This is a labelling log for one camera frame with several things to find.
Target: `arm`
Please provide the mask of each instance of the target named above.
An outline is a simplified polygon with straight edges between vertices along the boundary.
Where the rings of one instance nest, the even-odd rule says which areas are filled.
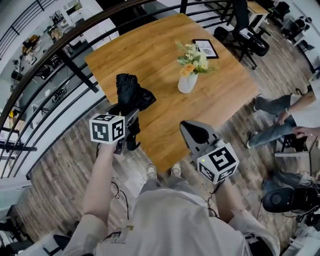
[[[229,223],[234,217],[232,211],[242,211],[245,209],[239,193],[228,178],[225,179],[215,192],[215,200],[219,217],[225,223]]]
[[[112,198],[112,160],[115,146],[101,144],[83,199],[83,215],[94,215],[106,225]]]
[[[309,106],[312,102],[316,100],[316,96],[313,91],[309,91],[304,94],[300,99],[298,99],[294,104],[292,104],[287,111],[283,111],[278,119],[280,125],[285,124],[285,120],[290,116],[291,113],[301,111],[303,108]]]
[[[265,229],[250,213],[245,210],[239,192],[231,184],[228,178],[215,193],[216,206],[219,217],[232,228],[243,235],[252,234],[257,241],[245,240],[252,255],[260,255],[263,250],[265,255],[280,255],[279,240],[271,232]]]
[[[308,128],[308,127],[297,126],[293,128],[293,133],[296,135],[297,139],[300,139],[302,137],[309,136],[309,135],[320,136],[320,127]]]
[[[92,254],[99,241],[108,235],[111,202],[112,160],[116,145],[101,144],[99,155],[83,199],[83,216],[63,256]]]

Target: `black railing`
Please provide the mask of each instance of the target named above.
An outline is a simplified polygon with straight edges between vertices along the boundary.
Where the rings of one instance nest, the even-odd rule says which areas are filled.
[[[24,28],[49,5],[56,0],[37,0],[34,1],[8,28],[0,39],[0,61],[12,42],[20,36]]]
[[[42,0],[39,2],[48,2],[50,0]],[[13,161],[13,163],[9,166],[9,172],[8,177],[15,177],[22,167],[23,163],[25,162],[26,158],[30,154],[30,152],[34,151],[36,149],[37,143],[39,140],[45,135],[46,131],[65,113],[76,101],[80,100],[83,95],[85,95],[90,90],[96,92],[98,89],[96,88],[97,82],[92,83],[90,81],[90,77],[93,76],[93,74],[89,71],[89,74],[85,74],[85,69],[87,67],[87,64],[83,62],[80,65],[75,64],[75,60],[77,57],[79,57],[81,54],[83,54],[85,51],[91,48],[91,46],[95,45],[102,39],[106,38],[107,36],[113,34],[114,32],[117,32],[119,29],[124,28],[128,25],[132,25],[135,22],[140,22],[139,26],[141,24],[148,23],[151,20],[149,18],[154,17],[157,14],[165,13],[167,11],[179,9],[181,13],[187,12],[188,6],[193,5],[202,5],[208,3],[226,3],[226,7],[220,7],[219,8],[208,8],[202,11],[196,11],[192,13],[187,13],[187,16],[194,16],[198,14],[203,13],[209,13],[213,12],[214,16],[203,18],[200,20],[196,20],[197,23],[203,23],[215,19],[220,19],[218,22],[206,24],[203,27],[209,28],[218,24],[227,23],[229,24],[231,22],[230,17],[232,16],[232,8],[231,8],[231,2],[228,0],[206,0],[206,1],[197,1],[197,2],[191,2],[188,3],[188,0],[181,0],[181,4],[166,7],[160,10],[157,10],[153,13],[144,13],[132,20],[127,20],[123,22],[120,25],[117,25],[115,28],[105,32],[98,38],[94,39],[90,43],[85,44],[83,47],[81,47],[80,50],[78,50],[77,53],[73,54],[71,57],[68,57],[66,53],[63,51],[63,48],[72,40],[74,40],[76,37],[80,36],[83,32],[87,31],[88,29],[92,28],[93,26],[99,24],[101,21],[104,21],[108,19],[111,15],[115,15],[118,12],[121,12],[123,10],[132,9],[135,7],[140,7],[142,4],[148,4],[150,2],[154,2],[155,0],[128,0],[126,2],[122,2],[118,5],[115,5],[109,9],[106,9],[91,18],[87,19],[84,23],[82,23],[80,26],[75,27],[70,32],[65,34],[63,37],[61,37],[59,40],[57,40],[45,53],[45,55],[36,63],[34,64],[33,68],[30,69],[21,79],[21,81],[18,83],[16,89],[13,91],[12,95],[10,96],[7,104],[5,105],[3,112],[0,116],[0,131],[9,131],[8,136],[5,141],[0,142],[0,160],[3,159],[4,152],[8,151],[8,156],[5,157],[6,161],[4,164],[4,168],[1,171],[0,170],[0,177],[2,178],[4,176],[4,173],[6,171],[6,168],[8,167],[8,164],[10,161]],[[55,68],[55,70],[52,71],[52,73],[43,81],[42,84],[38,84],[37,89],[35,92],[31,95],[31,97],[27,100],[26,104],[21,107],[18,116],[15,118],[13,126],[8,130],[4,127],[4,124],[9,117],[11,111],[15,109],[16,103],[23,94],[23,92],[26,90],[26,88],[30,85],[31,81],[34,79],[34,77],[37,75],[37,73],[46,65],[47,61],[50,60],[53,56],[58,56],[60,60],[62,61],[61,64]],[[69,69],[72,71],[72,73],[66,77],[63,81],[61,81],[54,90],[42,101],[42,103],[37,107],[37,109],[30,115],[30,117],[25,120],[25,126],[24,128],[18,133],[18,137],[14,143],[10,141],[11,135],[16,131],[16,127],[18,125],[18,122],[21,120],[22,116],[25,115],[29,109],[29,107],[34,103],[36,97],[39,95],[40,92],[43,92],[48,83],[54,79],[57,74],[61,74],[63,69]],[[74,88],[66,93],[63,98],[61,98],[56,104],[54,104],[50,109],[46,108],[46,104],[49,103],[49,101],[56,95],[56,93],[59,92],[60,89],[66,86],[66,84],[71,81],[72,79],[77,78],[79,81],[74,85]],[[37,133],[38,129],[42,127],[44,122],[48,119],[48,117],[57,109],[57,107],[65,101],[68,96],[70,96],[77,88],[81,86],[81,84],[86,84],[88,88],[84,90],[80,95],[78,95],[75,99],[73,99],[60,113],[45,127],[46,129],[43,129],[43,131],[38,135],[37,138],[34,138],[35,134]],[[43,110],[46,109],[45,116],[41,119],[41,121],[37,124],[36,127],[33,127],[33,130],[31,133],[29,133],[28,138],[25,139],[24,142],[22,142],[22,138],[26,131],[30,129],[32,122],[34,118]],[[17,154],[14,159],[12,158],[13,153]]]

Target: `wooden table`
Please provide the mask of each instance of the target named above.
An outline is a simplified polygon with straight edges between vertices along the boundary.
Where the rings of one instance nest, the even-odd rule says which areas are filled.
[[[253,28],[253,30],[256,31],[261,23],[266,19],[269,12],[255,1],[247,1],[247,4],[248,10],[252,13],[249,19],[249,24],[251,24],[258,15],[262,16],[259,22]]]
[[[181,66],[175,39],[210,39],[219,59],[209,65],[218,71],[200,74],[189,94],[178,91]],[[245,68],[211,34],[185,14],[177,14],[136,28],[89,54],[85,61],[111,103],[118,102],[116,75],[137,76],[156,102],[139,114],[137,142],[156,165],[166,171],[188,154],[179,130],[183,120],[219,127],[258,94]]]

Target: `flower vase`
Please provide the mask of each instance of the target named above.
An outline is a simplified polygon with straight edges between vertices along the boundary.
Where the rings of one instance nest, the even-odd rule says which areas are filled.
[[[188,94],[192,91],[192,89],[195,87],[196,82],[198,79],[198,74],[191,73],[189,76],[181,76],[179,83],[178,83],[178,89],[183,94]]]

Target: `wooden floor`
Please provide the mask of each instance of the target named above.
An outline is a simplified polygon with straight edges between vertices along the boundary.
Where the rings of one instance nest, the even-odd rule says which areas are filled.
[[[279,29],[269,25],[271,37],[264,38],[270,50],[264,57],[253,56],[258,67],[251,70],[251,63],[244,57],[243,64],[258,83],[260,91],[270,98],[295,93],[295,88],[307,91],[311,77],[309,65],[299,53],[279,33]],[[33,187],[25,199],[17,205],[15,212],[23,221],[27,232],[37,241],[41,236],[57,230],[66,233],[81,217],[82,199],[95,161],[96,144],[90,141],[88,119],[108,103],[101,103],[78,123],[76,123],[47,152],[30,175]],[[261,183],[267,172],[282,168],[288,172],[308,169],[306,159],[276,159],[273,157],[274,143],[247,149],[245,143],[252,131],[262,130],[274,122],[274,117],[261,111],[253,112],[252,103],[243,106],[217,133],[230,142],[240,165],[232,176],[248,211],[257,215],[263,192]],[[194,171],[187,156],[182,161],[182,175],[207,199],[213,190],[212,184]],[[146,166],[149,161],[140,150],[125,151],[114,159],[114,181],[122,189],[132,209],[135,198],[146,181]],[[113,199],[109,217],[110,231],[126,220],[126,205],[121,198]],[[285,247],[295,229],[295,219],[280,213],[266,212],[261,207],[258,220],[280,239]]]

